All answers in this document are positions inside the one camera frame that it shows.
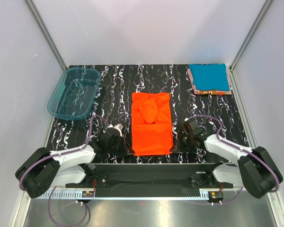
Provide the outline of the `orange t-shirt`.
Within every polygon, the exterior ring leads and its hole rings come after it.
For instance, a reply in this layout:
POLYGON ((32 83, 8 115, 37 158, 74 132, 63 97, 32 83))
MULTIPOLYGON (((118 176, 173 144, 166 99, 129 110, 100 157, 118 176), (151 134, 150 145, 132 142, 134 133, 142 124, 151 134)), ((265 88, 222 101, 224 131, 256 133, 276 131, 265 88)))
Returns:
POLYGON ((132 149, 136 156, 168 155, 173 146, 170 95, 132 94, 132 149))

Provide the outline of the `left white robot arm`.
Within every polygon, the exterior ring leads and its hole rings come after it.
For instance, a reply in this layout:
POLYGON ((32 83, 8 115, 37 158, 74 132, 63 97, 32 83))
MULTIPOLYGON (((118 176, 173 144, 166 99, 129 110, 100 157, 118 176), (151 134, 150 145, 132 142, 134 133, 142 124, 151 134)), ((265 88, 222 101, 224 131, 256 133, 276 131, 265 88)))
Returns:
POLYGON ((122 132, 123 126, 109 127, 102 135, 79 147, 64 151, 37 149, 15 172, 21 190, 38 198, 50 188, 88 188, 93 183, 93 161, 107 154, 134 155, 122 132))

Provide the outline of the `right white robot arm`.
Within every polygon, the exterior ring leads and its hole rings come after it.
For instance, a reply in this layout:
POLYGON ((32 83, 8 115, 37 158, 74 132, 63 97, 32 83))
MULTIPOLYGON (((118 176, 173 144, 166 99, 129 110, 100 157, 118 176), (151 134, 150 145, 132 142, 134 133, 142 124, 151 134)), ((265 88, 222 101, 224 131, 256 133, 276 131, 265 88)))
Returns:
POLYGON ((217 154, 231 162, 230 166, 219 164, 205 176, 210 187, 231 183, 244 187, 250 195, 260 199, 267 193, 277 192, 283 181, 282 174, 264 147, 245 147, 222 138, 219 132, 206 131, 195 116, 184 120, 183 130, 170 151, 189 153, 192 148, 217 154))

